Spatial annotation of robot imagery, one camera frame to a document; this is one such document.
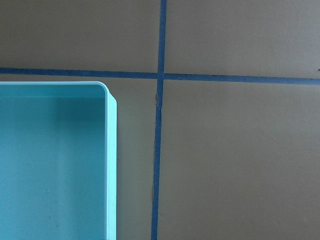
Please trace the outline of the light blue plastic bin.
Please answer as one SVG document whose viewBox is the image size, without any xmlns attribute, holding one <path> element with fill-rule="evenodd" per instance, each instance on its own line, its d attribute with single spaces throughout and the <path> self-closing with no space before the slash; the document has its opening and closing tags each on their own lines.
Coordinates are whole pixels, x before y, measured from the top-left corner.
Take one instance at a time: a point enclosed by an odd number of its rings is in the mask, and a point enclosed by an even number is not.
<svg viewBox="0 0 320 240">
<path fill-rule="evenodd" d="M 99 81 L 0 84 L 0 237 L 117 237 L 117 102 Z"/>
</svg>

